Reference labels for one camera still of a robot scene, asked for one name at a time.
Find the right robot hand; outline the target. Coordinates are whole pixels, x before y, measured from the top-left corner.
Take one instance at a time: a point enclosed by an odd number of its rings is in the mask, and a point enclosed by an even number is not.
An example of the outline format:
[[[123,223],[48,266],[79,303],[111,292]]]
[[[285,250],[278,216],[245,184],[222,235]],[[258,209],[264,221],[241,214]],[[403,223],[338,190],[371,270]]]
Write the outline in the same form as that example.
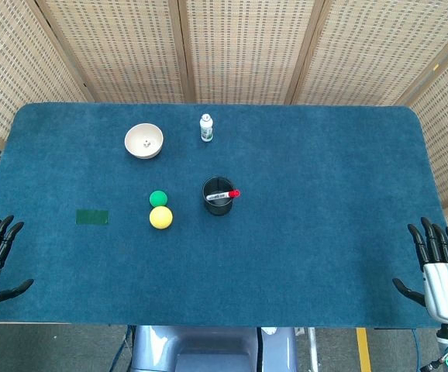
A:
[[[413,291],[394,278],[393,285],[404,297],[426,308],[437,322],[448,324],[448,226],[441,228],[426,217],[421,218],[424,233],[407,225],[415,245],[424,292]]]

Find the yellow foam ball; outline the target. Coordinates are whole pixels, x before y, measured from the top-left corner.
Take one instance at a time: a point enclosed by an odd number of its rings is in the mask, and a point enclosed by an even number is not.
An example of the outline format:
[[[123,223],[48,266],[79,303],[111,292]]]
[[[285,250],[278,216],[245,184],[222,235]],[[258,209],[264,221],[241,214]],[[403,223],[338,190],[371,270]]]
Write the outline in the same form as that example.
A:
[[[173,214],[167,206],[161,205],[151,210],[149,220],[155,229],[166,229],[173,222]]]

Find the green foam ball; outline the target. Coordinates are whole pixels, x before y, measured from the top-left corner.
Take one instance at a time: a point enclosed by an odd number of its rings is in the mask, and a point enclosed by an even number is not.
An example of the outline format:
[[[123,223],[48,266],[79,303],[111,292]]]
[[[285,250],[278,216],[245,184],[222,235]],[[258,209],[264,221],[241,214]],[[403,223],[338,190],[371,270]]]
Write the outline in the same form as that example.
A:
[[[164,191],[155,190],[150,193],[149,202],[153,208],[165,206],[168,202],[168,196]]]

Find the beige bowl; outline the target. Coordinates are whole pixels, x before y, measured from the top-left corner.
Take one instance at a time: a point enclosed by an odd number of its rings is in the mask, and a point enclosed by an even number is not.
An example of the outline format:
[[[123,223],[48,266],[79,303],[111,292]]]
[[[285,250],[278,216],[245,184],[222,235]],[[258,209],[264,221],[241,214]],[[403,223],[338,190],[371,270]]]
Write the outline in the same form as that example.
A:
[[[128,130],[124,145],[126,150],[139,159],[151,159],[159,154],[164,144],[164,134],[158,126],[140,123]]]

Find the blue table mat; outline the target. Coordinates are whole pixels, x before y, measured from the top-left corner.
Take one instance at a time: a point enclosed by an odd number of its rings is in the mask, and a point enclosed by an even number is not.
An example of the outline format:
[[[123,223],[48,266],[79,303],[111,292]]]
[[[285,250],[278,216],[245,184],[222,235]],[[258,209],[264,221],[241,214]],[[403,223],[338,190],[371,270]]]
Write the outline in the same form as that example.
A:
[[[213,119],[204,142],[199,121]],[[125,135],[158,126],[158,155]],[[211,214],[202,187],[240,196]],[[150,193],[173,222],[155,229]],[[78,209],[109,212],[77,225]],[[166,326],[434,326],[392,284],[422,290],[408,224],[443,225],[417,115],[402,106],[35,103],[0,162],[0,219],[24,226],[0,289],[0,322]]]

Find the grey robot torso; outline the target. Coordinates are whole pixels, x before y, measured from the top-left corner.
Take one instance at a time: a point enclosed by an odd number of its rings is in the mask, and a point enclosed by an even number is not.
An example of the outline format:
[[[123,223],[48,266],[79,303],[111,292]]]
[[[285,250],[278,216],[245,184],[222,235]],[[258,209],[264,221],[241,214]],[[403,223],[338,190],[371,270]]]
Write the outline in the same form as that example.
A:
[[[292,327],[138,325],[129,372],[297,372]]]

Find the red capped marker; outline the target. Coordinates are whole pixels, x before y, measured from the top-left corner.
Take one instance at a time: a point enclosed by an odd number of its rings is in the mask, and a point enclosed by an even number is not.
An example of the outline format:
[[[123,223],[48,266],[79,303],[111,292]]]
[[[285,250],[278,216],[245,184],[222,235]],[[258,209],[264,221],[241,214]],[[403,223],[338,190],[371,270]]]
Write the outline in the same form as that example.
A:
[[[225,192],[219,192],[215,194],[206,195],[205,199],[207,201],[215,201],[215,200],[221,200],[225,198],[237,198],[240,196],[239,190],[231,190],[231,191],[225,191]]]

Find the black mesh pen holder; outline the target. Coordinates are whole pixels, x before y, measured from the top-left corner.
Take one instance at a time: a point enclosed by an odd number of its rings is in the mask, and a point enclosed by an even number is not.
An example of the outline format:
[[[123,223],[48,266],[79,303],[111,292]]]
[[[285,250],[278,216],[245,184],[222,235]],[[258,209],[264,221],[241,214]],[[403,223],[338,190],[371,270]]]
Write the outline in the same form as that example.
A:
[[[226,177],[209,178],[202,187],[204,206],[213,215],[221,216],[229,213],[233,206],[233,200],[231,198],[208,200],[207,197],[209,195],[232,191],[233,189],[233,183]]]

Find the small white bottle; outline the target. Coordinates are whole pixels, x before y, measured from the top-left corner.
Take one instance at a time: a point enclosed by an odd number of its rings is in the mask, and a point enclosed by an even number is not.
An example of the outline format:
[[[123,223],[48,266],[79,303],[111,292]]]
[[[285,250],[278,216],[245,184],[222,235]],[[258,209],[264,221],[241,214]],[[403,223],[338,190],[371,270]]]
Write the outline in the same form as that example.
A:
[[[213,139],[213,119],[208,114],[205,113],[202,115],[199,121],[200,125],[200,135],[201,139],[204,142],[210,142]]]

